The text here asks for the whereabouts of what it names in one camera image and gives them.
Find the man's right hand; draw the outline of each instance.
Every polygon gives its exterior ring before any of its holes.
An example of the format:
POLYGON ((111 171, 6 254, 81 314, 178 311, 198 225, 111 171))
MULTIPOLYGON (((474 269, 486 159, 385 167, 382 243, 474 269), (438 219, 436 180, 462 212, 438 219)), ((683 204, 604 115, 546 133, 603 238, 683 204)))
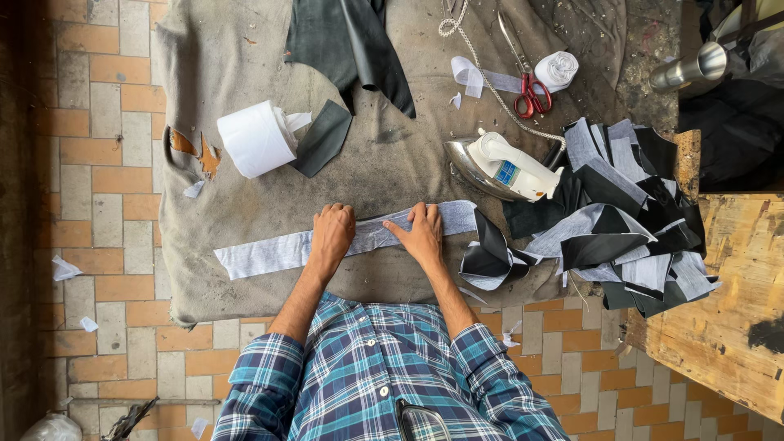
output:
POLYGON ((408 214, 408 222, 412 223, 411 231, 406 231, 390 220, 385 220, 383 226, 400 240, 405 250, 419 262, 426 274, 442 269, 444 259, 441 255, 441 215, 438 205, 419 202, 408 214))

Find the metal cup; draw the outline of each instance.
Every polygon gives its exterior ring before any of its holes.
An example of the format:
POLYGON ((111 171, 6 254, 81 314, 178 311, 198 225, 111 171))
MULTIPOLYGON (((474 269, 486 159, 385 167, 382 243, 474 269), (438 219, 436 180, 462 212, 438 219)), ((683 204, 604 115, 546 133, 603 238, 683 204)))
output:
POLYGON ((716 42, 707 42, 695 55, 684 56, 657 67, 648 78, 648 85, 657 93, 682 89, 695 81, 721 78, 727 68, 727 53, 716 42))

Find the clothes iron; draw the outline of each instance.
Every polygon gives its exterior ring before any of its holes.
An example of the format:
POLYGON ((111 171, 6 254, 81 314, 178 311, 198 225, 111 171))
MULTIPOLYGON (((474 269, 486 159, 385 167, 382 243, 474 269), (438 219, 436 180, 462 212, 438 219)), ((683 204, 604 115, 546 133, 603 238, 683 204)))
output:
POLYGON ((563 167, 550 171, 496 132, 479 129, 478 138, 444 143, 460 173, 479 190, 505 201, 536 202, 553 197, 563 167))

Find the roll of interfacing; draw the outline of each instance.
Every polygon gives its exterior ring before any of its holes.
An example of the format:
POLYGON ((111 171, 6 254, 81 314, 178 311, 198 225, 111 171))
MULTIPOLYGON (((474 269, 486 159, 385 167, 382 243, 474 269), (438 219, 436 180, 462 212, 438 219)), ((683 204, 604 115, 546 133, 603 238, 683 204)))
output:
POLYGON ((542 58, 534 67, 534 75, 553 93, 572 84, 578 67, 579 63, 574 55, 558 51, 542 58))
POLYGON ((296 159, 294 131, 310 121, 310 112, 286 115, 267 100, 218 118, 218 132, 234 166, 250 179, 296 159))

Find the shirt sleeve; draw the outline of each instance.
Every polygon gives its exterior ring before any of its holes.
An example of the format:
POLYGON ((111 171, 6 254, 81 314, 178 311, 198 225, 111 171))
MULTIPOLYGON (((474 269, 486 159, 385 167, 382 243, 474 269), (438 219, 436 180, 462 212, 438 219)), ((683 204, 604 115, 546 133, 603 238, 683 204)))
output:
POLYGON ((452 350, 484 418, 512 439, 568 441, 553 408, 531 389, 487 326, 468 326, 452 341, 452 350))
POLYGON ((299 391, 303 357, 302 345, 279 333, 248 344, 229 376, 231 390, 212 439, 284 439, 290 422, 287 414, 299 391))

